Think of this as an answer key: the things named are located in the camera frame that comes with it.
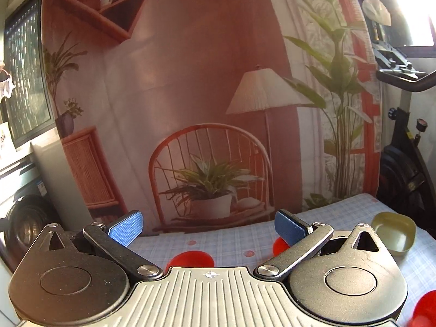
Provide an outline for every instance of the red bowl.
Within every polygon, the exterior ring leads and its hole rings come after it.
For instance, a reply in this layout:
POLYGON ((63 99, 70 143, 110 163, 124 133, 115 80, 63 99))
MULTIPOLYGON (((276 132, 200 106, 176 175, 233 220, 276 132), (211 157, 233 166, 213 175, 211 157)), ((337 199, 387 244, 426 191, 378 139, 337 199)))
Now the red bowl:
POLYGON ((281 237, 276 239, 274 241, 274 244, 272 245, 272 254, 275 256, 279 255, 280 253, 286 251, 289 248, 289 245, 283 240, 281 237))
POLYGON ((436 290, 429 291, 419 299, 413 311, 411 327, 436 326, 436 290))
POLYGON ((215 266, 214 259, 203 251, 187 251, 176 255, 166 265, 165 272, 168 272, 170 267, 185 267, 185 268, 213 268, 215 266))

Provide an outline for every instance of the chair backrest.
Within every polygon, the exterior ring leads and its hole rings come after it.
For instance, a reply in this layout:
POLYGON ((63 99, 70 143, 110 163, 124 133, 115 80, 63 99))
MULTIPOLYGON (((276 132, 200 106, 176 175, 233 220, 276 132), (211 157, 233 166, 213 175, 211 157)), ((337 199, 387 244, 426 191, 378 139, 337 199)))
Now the chair backrest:
POLYGON ((227 124, 197 124, 179 130, 163 140, 154 150, 149 162, 149 176, 161 224, 168 218, 183 217, 190 213, 190 202, 176 207, 168 194, 159 194, 180 185, 174 170, 191 168, 191 155, 216 162, 238 160, 241 168, 264 180, 249 183, 248 188, 237 191, 238 200, 252 197, 270 205, 271 164, 265 147, 251 133, 227 124))

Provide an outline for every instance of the blue gripper pad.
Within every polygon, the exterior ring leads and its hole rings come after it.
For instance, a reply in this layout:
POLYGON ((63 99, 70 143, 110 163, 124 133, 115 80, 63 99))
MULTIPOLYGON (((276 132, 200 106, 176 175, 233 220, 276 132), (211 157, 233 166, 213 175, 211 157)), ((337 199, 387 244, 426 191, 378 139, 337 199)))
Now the blue gripper pad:
POLYGON ((117 221, 107 225, 106 232, 109 237, 127 247, 142 232, 143 225, 144 219, 142 213, 138 210, 133 210, 120 217, 117 221))
POLYGON ((293 246, 313 231, 309 224, 282 209, 275 214, 274 228, 289 246, 293 246))

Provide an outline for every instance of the window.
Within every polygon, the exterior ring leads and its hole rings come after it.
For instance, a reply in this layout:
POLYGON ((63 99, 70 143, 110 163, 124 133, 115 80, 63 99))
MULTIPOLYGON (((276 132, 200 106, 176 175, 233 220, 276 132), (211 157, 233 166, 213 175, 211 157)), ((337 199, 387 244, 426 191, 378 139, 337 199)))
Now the window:
MULTIPOLYGON (((379 26, 379 35, 408 57, 436 57, 436 0, 381 0, 391 13, 392 25, 379 26)), ((374 38, 372 22, 368 29, 374 38)))
POLYGON ((16 88, 3 98, 0 119, 9 123, 16 147, 54 126, 42 69, 40 10, 41 0, 28 0, 5 25, 5 69, 16 88))

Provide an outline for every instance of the green bowl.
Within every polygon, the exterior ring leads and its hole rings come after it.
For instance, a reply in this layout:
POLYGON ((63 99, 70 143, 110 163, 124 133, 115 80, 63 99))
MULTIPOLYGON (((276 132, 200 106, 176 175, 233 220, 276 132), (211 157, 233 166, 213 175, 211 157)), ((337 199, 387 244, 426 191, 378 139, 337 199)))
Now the green bowl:
POLYGON ((404 255, 415 243, 416 224, 408 216, 384 211, 374 216, 371 226, 391 255, 404 255))

